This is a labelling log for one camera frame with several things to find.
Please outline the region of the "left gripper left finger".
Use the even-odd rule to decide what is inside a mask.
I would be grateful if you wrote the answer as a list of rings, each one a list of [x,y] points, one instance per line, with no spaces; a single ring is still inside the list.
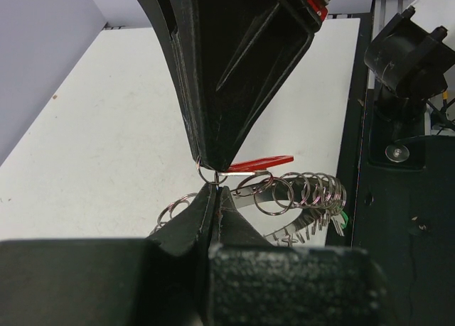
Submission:
[[[2,325],[207,325],[217,189],[145,238],[1,243]]]

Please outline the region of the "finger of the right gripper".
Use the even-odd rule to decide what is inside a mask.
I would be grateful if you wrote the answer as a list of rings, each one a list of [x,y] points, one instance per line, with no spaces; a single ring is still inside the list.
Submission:
[[[198,0],[137,0],[159,40],[178,97],[191,155],[209,164]]]
[[[196,158],[230,167],[309,50],[329,0],[198,0]]]

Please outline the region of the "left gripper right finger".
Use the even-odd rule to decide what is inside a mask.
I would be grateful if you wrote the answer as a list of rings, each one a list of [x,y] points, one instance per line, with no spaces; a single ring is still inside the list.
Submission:
[[[265,241],[222,188],[208,252],[209,325],[386,325],[385,278],[362,249]]]

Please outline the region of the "large metal keyring with keys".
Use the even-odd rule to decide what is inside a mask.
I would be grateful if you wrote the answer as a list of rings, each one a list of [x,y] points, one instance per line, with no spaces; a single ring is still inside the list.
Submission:
[[[325,173],[288,172],[279,177],[268,169],[255,174],[230,175],[245,179],[230,191],[236,209],[254,206],[268,217],[277,217],[292,210],[299,215],[289,224],[262,237],[278,246],[304,244],[316,231],[332,224],[338,235],[344,235],[348,215],[343,211],[347,192],[338,178]],[[220,185],[229,176],[215,172],[211,182]]]

